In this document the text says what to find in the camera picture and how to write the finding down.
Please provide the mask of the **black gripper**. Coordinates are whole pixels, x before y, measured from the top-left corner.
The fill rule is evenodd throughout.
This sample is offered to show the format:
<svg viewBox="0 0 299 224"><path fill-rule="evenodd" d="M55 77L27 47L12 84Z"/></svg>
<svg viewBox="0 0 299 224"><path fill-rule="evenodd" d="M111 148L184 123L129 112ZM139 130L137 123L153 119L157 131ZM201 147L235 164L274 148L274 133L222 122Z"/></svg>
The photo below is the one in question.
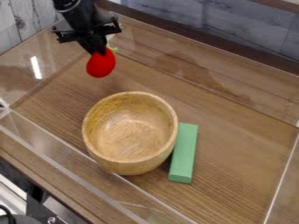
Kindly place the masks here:
<svg viewBox="0 0 299 224"><path fill-rule="evenodd" d="M117 16L112 17L67 17L53 27L57 41L79 42L85 51L92 54L107 54L107 35L121 32Z"/></svg>

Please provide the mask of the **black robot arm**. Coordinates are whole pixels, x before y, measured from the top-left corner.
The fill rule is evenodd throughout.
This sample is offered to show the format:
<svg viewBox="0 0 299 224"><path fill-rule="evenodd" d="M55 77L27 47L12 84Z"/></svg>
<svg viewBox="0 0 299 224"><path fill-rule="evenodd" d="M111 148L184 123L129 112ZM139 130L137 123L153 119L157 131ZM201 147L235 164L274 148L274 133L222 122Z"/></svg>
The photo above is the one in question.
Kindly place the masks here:
<svg viewBox="0 0 299 224"><path fill-rule="evenodd" d="M89 53L107 54L107 35L121 32L117 15L96 7L93 0L52 0L63 20L52 27L57 41L76 41Z"/></svg>

